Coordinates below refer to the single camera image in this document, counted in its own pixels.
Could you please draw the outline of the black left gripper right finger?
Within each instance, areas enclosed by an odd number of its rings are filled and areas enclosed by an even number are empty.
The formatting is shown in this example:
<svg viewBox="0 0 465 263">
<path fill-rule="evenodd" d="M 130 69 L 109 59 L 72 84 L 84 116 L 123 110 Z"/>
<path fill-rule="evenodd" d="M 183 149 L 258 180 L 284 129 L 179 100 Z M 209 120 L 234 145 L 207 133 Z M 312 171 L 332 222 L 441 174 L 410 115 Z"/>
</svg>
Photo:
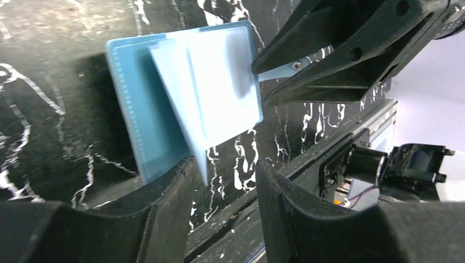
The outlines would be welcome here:
<svg viewBox="0 0 465 263">
<path fill-rule="evenodd" d="M 382 202 L 354 211 L 256 166 L 269 262 L 464 262 L 464 203 Z"/>
</svg>

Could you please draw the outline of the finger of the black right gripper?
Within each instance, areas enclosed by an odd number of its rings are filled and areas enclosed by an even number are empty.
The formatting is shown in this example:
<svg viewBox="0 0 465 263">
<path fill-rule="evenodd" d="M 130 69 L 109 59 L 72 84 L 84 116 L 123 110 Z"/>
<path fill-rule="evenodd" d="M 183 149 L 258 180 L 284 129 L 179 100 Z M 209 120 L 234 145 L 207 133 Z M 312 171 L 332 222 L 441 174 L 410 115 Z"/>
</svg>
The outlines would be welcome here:
<svg viewBox="0 0 465 263">
<path fill-rule="evenodd" d="M 282 29 L 252 64 L 255 74 L 342 45 L 380 7 L 382 1 L 301 1 Z"/>
<path fill-rule="evenodd" d="M 281 83 L 268 106 L 293 102 L 354 103 L 396 76 L 443 28 L 454 1 L 382 1 L 342 45 Z"/>
</svg>

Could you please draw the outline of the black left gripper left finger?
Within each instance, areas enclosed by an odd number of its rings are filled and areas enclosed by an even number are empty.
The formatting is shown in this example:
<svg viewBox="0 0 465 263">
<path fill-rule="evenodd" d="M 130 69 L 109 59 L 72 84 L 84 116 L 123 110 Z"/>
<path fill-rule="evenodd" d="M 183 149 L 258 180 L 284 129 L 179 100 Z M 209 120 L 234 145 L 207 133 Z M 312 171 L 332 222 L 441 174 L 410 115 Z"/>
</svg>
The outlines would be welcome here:
<svg viewBox="0 0 465 263">
<path fill-rule="evenodd" d="M 195 161 L 99 209 L 2 202 L 1 262 L 183 262 Z"/>
</svg>

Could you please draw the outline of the blue leather card holder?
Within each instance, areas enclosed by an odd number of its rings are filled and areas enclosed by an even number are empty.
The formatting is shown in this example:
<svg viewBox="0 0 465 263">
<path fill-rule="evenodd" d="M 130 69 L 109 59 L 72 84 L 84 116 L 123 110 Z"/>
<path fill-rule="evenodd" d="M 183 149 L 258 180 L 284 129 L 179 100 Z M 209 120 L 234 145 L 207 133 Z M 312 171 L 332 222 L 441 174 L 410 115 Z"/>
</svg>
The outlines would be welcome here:
<svg viewBox="0 0 465 263">
<path fill-rule="evenodd" d="M 248 20 L 112 39 L 105 55 L 138 172 L 149 183 L 194 156 L 207 182 L 207 150 L 263 120 L 260 83 L 287 78 L 307 58 L 254 74 Z"/>
</svg>

